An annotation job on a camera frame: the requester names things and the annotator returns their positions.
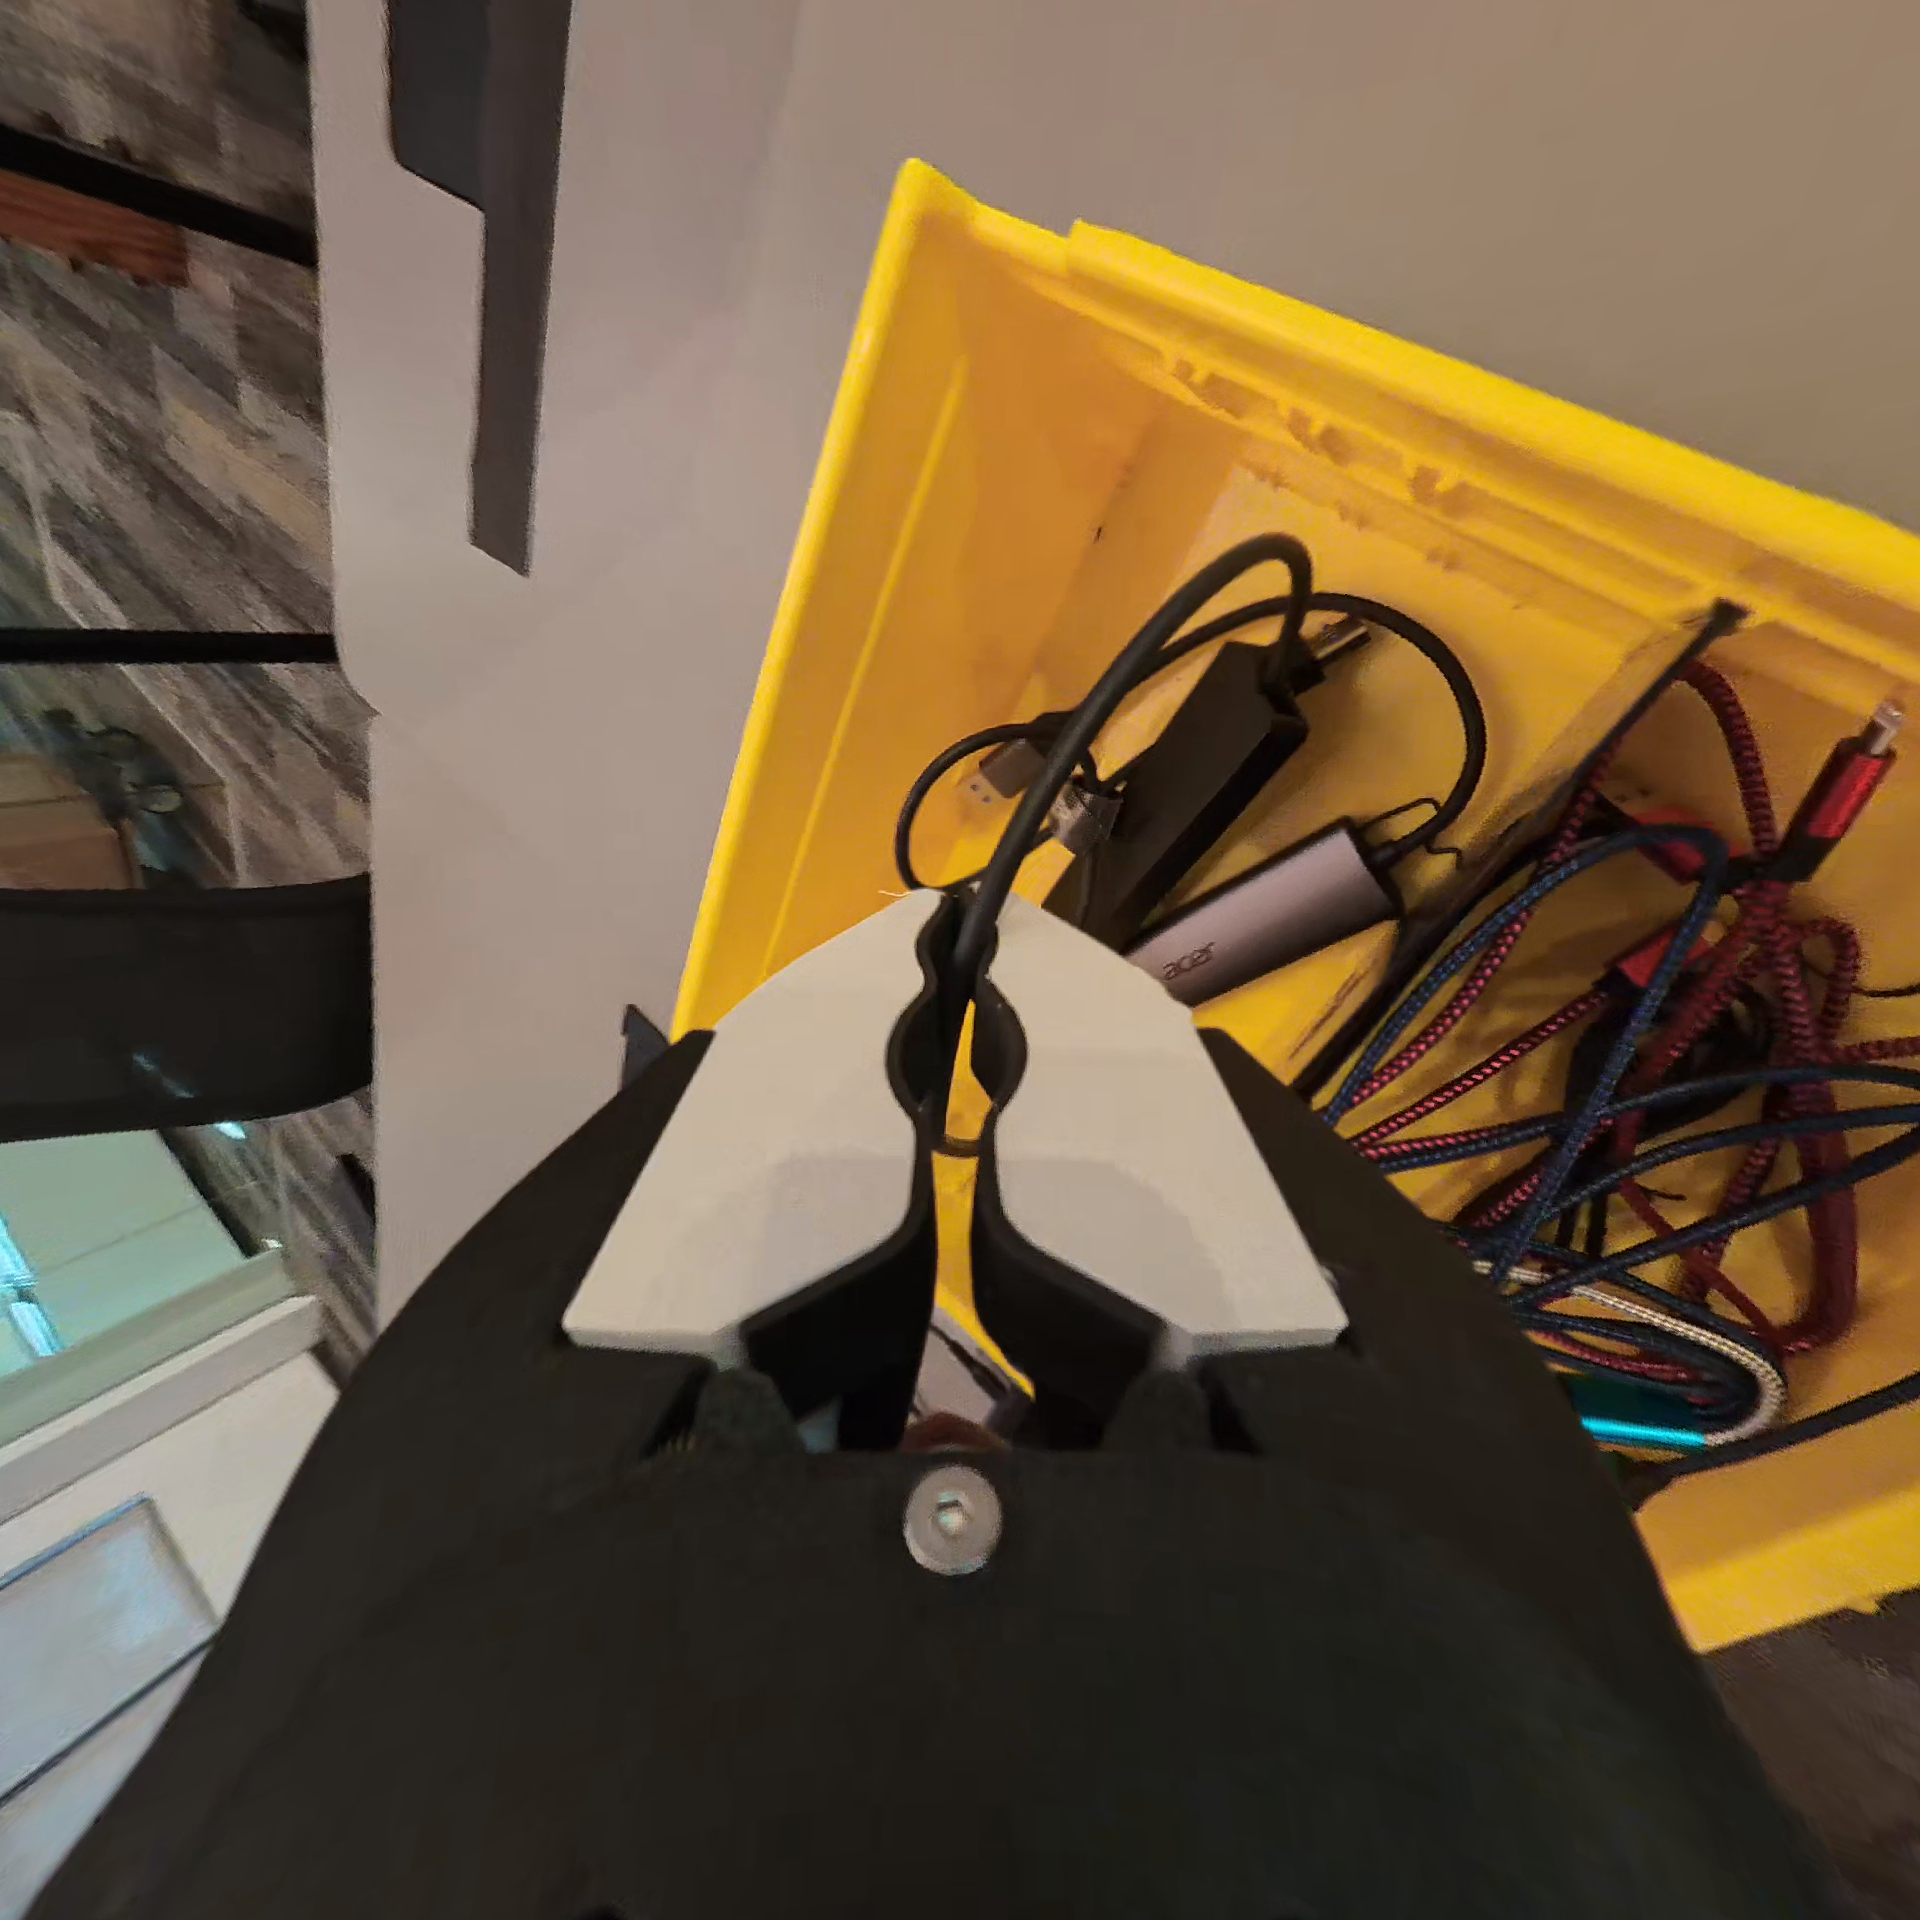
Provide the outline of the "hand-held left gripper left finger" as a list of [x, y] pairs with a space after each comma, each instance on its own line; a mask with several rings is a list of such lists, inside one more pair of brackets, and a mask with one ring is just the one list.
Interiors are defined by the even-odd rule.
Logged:
[[695, 1036], [690, 1079], [563, 1309], [575, 1346], [726, 1368], [918, 1366], [956, 908], [904, 894]]

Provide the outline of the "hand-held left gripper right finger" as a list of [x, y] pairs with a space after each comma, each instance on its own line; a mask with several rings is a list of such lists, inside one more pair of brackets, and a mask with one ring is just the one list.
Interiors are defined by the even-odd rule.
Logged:
[[977, 1201], [1015, 1256], [1142, 1311], [1192, 1364], [1326, 1348], [1348, 1314], [1187, 1009], [1011, 898], [977, 979]]

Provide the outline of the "black usb hub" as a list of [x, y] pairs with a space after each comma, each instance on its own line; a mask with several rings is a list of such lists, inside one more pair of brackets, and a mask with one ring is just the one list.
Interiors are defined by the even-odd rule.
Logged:
[[1305, 743], [1326, 680], [1308, 646], [1223, 643], [1115, 784], [1108, 835], [1044, 900], [1108, 948], [1127, 946]]

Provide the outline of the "yellow plastic bin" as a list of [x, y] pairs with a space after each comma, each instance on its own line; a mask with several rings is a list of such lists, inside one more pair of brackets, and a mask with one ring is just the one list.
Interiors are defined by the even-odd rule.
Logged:
[[1915, 1590], [1915, 539], [912, 161], [674, 1036], [1117, 794], [1217, 649], [1308, 741], [1140, 931], [1351, 820], [1404, 918], [1208, 1004], [1289, 1086], [1715, 601], [1749, 608], [1298, 1099], [1464, 1252], [1697, 1650]]

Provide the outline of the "black bin divider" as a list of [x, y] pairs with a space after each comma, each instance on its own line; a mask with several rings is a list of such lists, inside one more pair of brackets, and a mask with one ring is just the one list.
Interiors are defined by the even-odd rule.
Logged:
[[1558, 825], [1571, 798], [1595, 777], [1604, 759], [1640, 723], [1647, 709], [1677, 680], [1681, 670], [1725, 637], [1737, 633], [1751, 619], [1751, 610], [1730, 598], [1715, 598], [1703, 613], [1683, 624], [1681, 637], [1668, 643], [1656, 657], [1649, 675], [1631, 684], [1630, 698], [1583, 745], [1578, 759], [1547, 764], [1547, 775], [1534, 780], [1514, 800], [1500, 829], [1465, 859], [1461, 877], [1448, 881], [1424, 904], [1416, 907], [1388, 948], [1376, 984], [1356, 1001], [1351, 1012], [1331, 1027], [1310, 1053], [1305, 1064], [1289, 1079], [1292, 1093], [1318, 1096], [1335, 1079], [1363, 1043], [1374, 1034], [1388, 1011], [1427, 971], [1433, 956], [1473, 915], [1475, 907], [1493, 894], [1514, 875], [1528, 871], [1554, 841]]

